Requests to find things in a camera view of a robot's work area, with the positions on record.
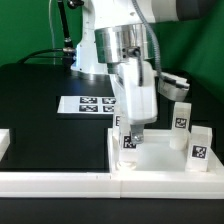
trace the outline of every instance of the black surface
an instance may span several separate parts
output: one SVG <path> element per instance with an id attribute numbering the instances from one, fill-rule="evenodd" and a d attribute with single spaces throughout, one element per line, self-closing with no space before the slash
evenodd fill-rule
<path id="1" fill-rule="evenodd" d="M 61 66 L 7 65 L 0 70 L 0 128 L 15 144 L 4 171 L 108 171 L 106 134 L 111 115 L 57 115 L 57 96 L 113 96 L 109 80 L 79 80 Z"/>
<path id="2" fill-rule="evenodd" d="M 191 123 L 213 127 L 213 149 L 223 158 L 224 106 L 194 80 L 191 86 L 186 99 L 193 104 Z M 0 68 L 0 128 L 11 128 L 13 140 L 1 171 L 108 171 L 105 137 L 111 116 L 59 116 L 56 97 L 62 95 L 112 96 L 112 91 L 109 80 L 78 80 L 61 66 Z M 148 128 L 170 128 L 173 103 L 159 96 L 158 104 L 158 122 Z M 224 200 L 0 199 L 1 224 L 221 224 L 223 220 Z"/>

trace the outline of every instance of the green backdrop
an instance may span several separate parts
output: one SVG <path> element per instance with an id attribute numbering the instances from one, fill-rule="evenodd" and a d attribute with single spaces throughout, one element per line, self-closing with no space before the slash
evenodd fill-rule
<path id="1" fill-rule="evenodd" d="M 53 0 L 56 47 L 63 47 L 56 3 L 57 1 Z M 16 62 L 29 53 L 52 47 L 48 6 L 48 0 L 1 0 L 0 65 Z M 69 10 L 66 7 L 66 11 L 71 36 L 77 44 L 81 39 L 81 10 Z M 209 15 L 199 21 L 156 25 L 162 66 L 188 71 L 222 102 L 224 102 L 223 12 L 224 1 L 218 0 Z M 41 60 L 31 62 L 43 63 Z"/>

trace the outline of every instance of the white block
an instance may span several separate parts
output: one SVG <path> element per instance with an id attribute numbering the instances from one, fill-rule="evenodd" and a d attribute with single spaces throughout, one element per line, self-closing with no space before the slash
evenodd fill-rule
<path id="1" fill-rule="evenodd" d="M 10 144 L 9 130 L 0 129 L 0 161 Z"/>
<path id="2" fill-rule="evenodd" d="M 207 171 L 211 142 L 211 128 L 192 126 L 186 164 L 187 171 Z"/>
<path id="3" fill-rule="evenodd" d="M 173 123 L 170 138 L 170 147 L 175 150 L 184 150 L 188 142 L 188 128 L 191 115 L 191 104 L 176 102 L 173 112 Z"/>

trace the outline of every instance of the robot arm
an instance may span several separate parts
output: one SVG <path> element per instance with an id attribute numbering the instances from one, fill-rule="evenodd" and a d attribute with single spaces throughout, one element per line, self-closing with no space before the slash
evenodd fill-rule
<path id="1" fill-rule="evenodd" d="M 147 29 L 147 23 L 200 18 L 215 2 L 138 0 L 137 3 L 136 0 L 92 0 L 98 61 L 106 63 L 109 73 L 117 75 L 113 86 L 119 91 L 114 90 L 115 97 L 130 124 L 133 143 L 142 143 L 144 124 L 157 119 L 155 73 L 145 61 L 150 58 L 146 35 L 150 28 Z M 150 35 L 153 45 L 158 45 L 155 35 Z M 169 99 L 182 101 L 189 85 L 186 80 L 162 74 L 159 68 L 159 46 L 156 47 L 159 92 Z M 138 56 L 133 54 L 135 51 L 139 52 Z"/>

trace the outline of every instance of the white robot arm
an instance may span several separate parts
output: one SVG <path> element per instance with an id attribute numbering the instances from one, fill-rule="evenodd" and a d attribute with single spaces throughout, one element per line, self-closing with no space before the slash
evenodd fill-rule
<path id="1" fill-rule="evenodd" d="M 83 40 L 96 41 L 84 48 L 91 58 L 98 58 L 91 66 L 97 72 L 114 74 L 112 85 L 115 97 L 131 127 L 132 142 L 143 142 L 144 124 L 157 119 L 155 72 L 146 62 L 154 45 L 159 92 L 169 99 L 182 101 L 189 85 L 186 80 L 165 75 L 160 68 L 157 39 L 150 33 L 148 23 L 196 19 L 203 16 L 215 0 L 84 0 Z"/>

